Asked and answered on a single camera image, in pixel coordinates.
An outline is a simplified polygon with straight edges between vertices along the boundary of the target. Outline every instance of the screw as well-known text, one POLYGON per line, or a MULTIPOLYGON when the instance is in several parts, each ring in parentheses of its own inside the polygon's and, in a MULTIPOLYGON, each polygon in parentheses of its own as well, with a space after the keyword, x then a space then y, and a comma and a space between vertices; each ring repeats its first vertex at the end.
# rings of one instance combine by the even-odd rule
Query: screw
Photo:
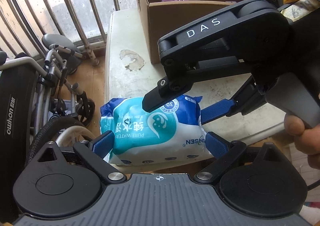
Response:
POLYGON ((167 60, 164 61, 164 64, 165 64, 166 66, 173 65, 173 63, 174 63, 173 59, 167 59, 167 60))
POLYGON ((113 172, 113 173, 110 173, 108 175, 108 178, 112 181, 117 181, 117 180, 120 180, 124 177, 124 175, 122 173, 119 173, 119 172, 113 172))
POLYGON ((180 85, 174 85, 172 86, 172 90, 173 91, 179 91, 181 89, 181 86, 180 85))
POLYGON ((200 172, 197 173, 197 177, 201 180, 209 180, 212 178, 212 174, 209 172, 200 172))

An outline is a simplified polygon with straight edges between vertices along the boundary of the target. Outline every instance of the wet wipes package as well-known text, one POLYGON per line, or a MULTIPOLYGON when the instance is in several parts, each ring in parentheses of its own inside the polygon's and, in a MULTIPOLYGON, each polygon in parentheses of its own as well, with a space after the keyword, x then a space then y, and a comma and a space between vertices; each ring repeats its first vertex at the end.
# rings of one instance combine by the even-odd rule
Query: wet wipes package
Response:
POLYGON ((112 130, 115 142, 104 158, 117 165, 211 158, 205 147, 199 102, 202 97, 181 95, 147 113, 141 98, 113 98, 100 109, 101 133, 112 130))

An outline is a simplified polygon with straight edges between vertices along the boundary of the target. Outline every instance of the black cable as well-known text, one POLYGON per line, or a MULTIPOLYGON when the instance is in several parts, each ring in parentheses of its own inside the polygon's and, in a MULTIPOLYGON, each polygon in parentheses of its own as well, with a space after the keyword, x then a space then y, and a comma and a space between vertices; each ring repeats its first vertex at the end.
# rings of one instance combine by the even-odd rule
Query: black cable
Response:
POLYGON ((308 185, 307 188, 308 188, 308 191, 316 188, 317 186, 320 185, 320 179, 318 181, 315 181, 314 183, 312 183, 311 185, 308 185))

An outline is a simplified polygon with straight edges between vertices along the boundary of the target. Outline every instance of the gray textured grip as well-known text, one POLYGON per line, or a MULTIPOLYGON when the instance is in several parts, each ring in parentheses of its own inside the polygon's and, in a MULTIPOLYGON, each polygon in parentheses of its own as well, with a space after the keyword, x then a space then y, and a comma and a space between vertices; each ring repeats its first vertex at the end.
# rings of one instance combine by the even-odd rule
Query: gray textured grip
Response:
POLYGON ((320 124, 318 103, 293 73, 281 75, 265 99, 282 111, 298 116, 311 128, 320 124))
POLYGON ((299 215, 265 220, 237 213, 214 188, 187 174, 133 174, 109 185, 89 209, 70 218, 47 221, 21 217, 14 226, 310 226, 299 215))

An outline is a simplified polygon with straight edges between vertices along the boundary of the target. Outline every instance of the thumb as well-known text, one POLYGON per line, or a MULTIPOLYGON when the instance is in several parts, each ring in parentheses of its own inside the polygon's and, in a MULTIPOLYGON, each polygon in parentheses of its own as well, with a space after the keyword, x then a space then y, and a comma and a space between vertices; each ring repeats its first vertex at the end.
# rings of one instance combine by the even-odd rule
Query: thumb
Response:
POLYGON ((297 116, 289 114, 286 114, 284 117, 284 128, 292 136, 300 136, 305 130, 303 121, 297 116))

